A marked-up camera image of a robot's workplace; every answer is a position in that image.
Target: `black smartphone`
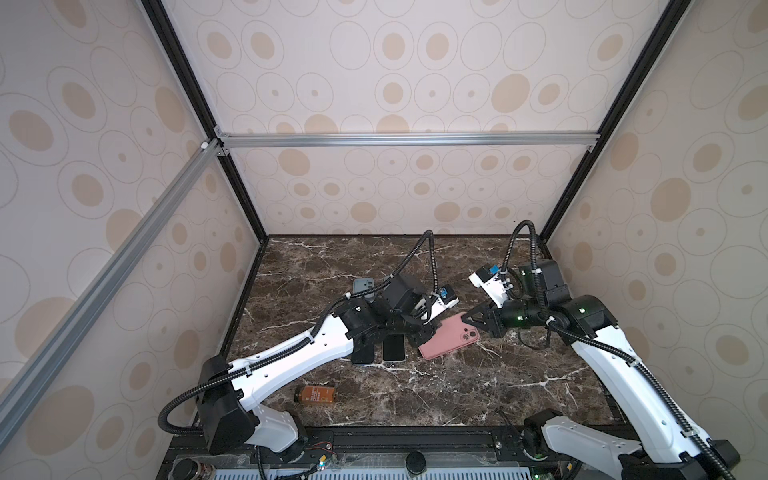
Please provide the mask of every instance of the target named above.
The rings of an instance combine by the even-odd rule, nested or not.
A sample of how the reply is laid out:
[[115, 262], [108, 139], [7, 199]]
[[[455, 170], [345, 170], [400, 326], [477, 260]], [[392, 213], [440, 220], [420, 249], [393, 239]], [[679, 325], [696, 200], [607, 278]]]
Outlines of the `black smartphone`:
[[406, 337], [400, 334], [384, 337], [382, 358], [385, 362], [405, 362]]

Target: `ventilation grille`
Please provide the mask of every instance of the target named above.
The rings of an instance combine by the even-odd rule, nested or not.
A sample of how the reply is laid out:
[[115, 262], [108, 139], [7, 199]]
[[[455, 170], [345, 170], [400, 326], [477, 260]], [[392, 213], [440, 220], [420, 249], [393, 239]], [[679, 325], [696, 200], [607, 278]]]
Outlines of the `ventilation grille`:
[[[312, 475], [311, 480], [411, 480], [405, 472], [394, 468], [348, 468], [341, 472], [320, 472]], [[276, 475], [290, 475], [301, 472], [293, 469], [270, 470], [267, 480], [274, 480]], [[468, 467], [468, 468], [430, 468], [418, 480], [531, 480], [531, 473], [526, 467]], [[215, 480], [260, 480], [258, 470], [219, 470]]]

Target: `black frame edge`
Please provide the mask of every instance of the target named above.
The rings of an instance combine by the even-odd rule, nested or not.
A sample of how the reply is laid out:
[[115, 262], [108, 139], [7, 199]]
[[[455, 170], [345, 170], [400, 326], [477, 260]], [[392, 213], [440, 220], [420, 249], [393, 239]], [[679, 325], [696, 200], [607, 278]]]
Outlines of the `black frame edge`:
[[547, 240], [541, 238], [541, 235], [536, 235], [536, 246], [541, 251], [541, 255], [543, 255], [544, 258], [552, 260], [552, 254], [549, 251], [549, 247], [547, 247]]
[[571, 206], [571, 202], [576, 197], [581, 185], [589, 176], [594, 162], [600, 157], [605, 145], [611, 139], [611, 136], [621, 122], [621, 118], [634, 100], [648, 73], [656, 64], [656, 60], [667, 44], [667, 40], [672, 36], [677, 23], [683, 17], [690, 3], [691, 0], [670, 0], [659, 17], [659, 21], [651, 32], [650, 37], [648, 37], [640, 56], [637, 57], [637, 61], [630, 70], [627, 80], [616, 95], [614, 103], [611, 105], [603, 119], [603, 123], [598, 129], [600, 139], [598, 139], [591, 150], [587, 150], [587, 153], [584, 154], [576, 171], [568, 181], [568, 185], [563, 190], [563, 194], [555, 205], [552, 214], [547, 219], [547, 223], [541, 231], [541, 238], [544, 243], [552, 236], [554, 229], [557, 228], [568, 207]]
[[[420, 233], [399, 233], [399, 234], [375, 234], [375, 235], [362, 235], [361, 233], [345, 233], [343, 235], [332, 234], [313, 234], [313, 233], [298, 233], [296, 235], [289, 234], [272, 234], [270, 238], [419, 238]], [[526, 239], [530, 236], [526, 233], [518, 235], [518, 239]], [[450, 234], [435, 234], [435, 238], [509, 238], [509, 233], [479, 233], [477, 235], [471, 233], [450, 233]]]
[[[631, 425], [590, 425], [590, 427], [609, 435], [623, 439], [639, 440]], [[543, 460], [532, 460], [525, 457], [519, 447], [506, 445], [502, 450], [495, 448], [495, 440], [505, 432], [503, 425], [484, 426], [369, 426], [369, 427], [306, 427], [310, 444], [314, 442], [331, 442], [333, 450], [340, 455], [360, 454], [402, 454], [419, 450], [424, 453], [460, 453], [468, 452], [495, 456], [499, 462], [517, 462], [520, 466], [536, 468], [537, 471], [553, 471], [558, 462], [569, 459], [566, 455], [552, 454]], [[262, 449], [263, 461], [270, 468], [309, 468], [319, 460], [325, 452], [307, 451], [307, 454], [293, 464], [286, 464], [269, 449]], [[254, 468], [256, 464], [256, 449], [252, 445], [241, 445], [235, 448], [231, 455], [243, 455], [249, 458], [250, 465], [244, 468]], [[178, 457], [210, 457], [201, 436], [174, 437], [166, 451], [157, 480], [170, 478], [174, 461]]]
[[230, 354], [232, 343], [234, 342], [235, 335], [237, 334], [237, 328], [240, 326], [240, 319], [243, 318], [243, 311], [245, 310], [245, 306], [248, 303], [248, 299], [250, 298], [250, 292], [253, 290], [253, 284], [256, 282], [256, 275], [259, 273], [259, 267], [261, 266], [261, 261], [264, 258], [266, 246], [269, 244], [269, 242], [269, 237], [264, 239], [263, 242], [260, 242], [259, 250], [256, 252], [256, 258], [253, 260], [253, 265], [251, 266], [250, 272], [248, 272], [248, 277], [245, 280], [243, 292], [240, 294], [240, 298], [237, 301], [237, 306], [235, 306], [235, 311], [232, 314], [232, 320], [230, 320], [230, 325], [227, 328], [227, 333], [224, 335], [224, 341], [221, 343], [219, 354], [222, 355], [225, 359]]
[[[179, 42], [179, 38], [176, 35], [173, 25], [170, 23], [168, 13], [163, 6], [161, 0], [141, 0], [141, 4], [144, 6], [144, 10], [149, 17], [152, 27], [157, 33], [157, 37], [160, 39], [160, 43], [163, 45], [168, 60], [173, 65], [176, 72], [176, 76], [181, 83], [181, 87], [187, 94], [187, 98], [192, 104], [194, 112], [200, 120], [200, 124], [203, 126], [203, 131], [209, 138], [218, 138], [216, 134], [216, 119], [213, 113], [210, 111], [210, 107], [205, 100], [203, 90], [200, 88], [200, 84], [197, 82], [192, 71], [187, 55], [184, 53], [184, 49]], [[248, 195], [240, 173], [237, 171], [232, 157], [229, 152], [224, 149], [225, 156], [219, 157], [224, 173], [227, 175], [227, 179], [232, 186], [232, 190], [237, 196], [237, 200], [240, 202], [240, 206], [243, 208], [248, 222], [250, 223], [253, 231], [256, 232], [256, 236], [260, 242], [265, 242], [267, 238], [264, 225], [261, 223], [256, 208], [253, 206], [253, 202]]]

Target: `black knob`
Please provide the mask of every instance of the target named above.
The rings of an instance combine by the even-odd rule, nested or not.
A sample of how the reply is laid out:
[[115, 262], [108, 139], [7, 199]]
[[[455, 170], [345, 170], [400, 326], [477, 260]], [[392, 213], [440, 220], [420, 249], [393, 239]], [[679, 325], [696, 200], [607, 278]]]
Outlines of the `black knob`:
[[427, 461], [421, 452], [410, 452], [406, 457], [406, 470], [411, 475], [421, 475], [427, 469]]
[[174, 466], [174, 480], [192, 480], [197, 476], [199, 466], [191, 458], [185, 458]]

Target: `pink phone case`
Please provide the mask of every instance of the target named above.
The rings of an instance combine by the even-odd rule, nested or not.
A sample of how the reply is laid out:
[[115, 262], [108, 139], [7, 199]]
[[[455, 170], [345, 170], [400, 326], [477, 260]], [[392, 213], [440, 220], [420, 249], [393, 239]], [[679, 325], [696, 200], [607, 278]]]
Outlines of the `pink phone case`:
[[442, 321], [435, 332], [435, 336], [419, 347], [424, 358], [433, 359], [478, 341], [480, 338], [478, 330], [474, 326], [462, 322], [462, 315], [465, 313], [456, 313]]

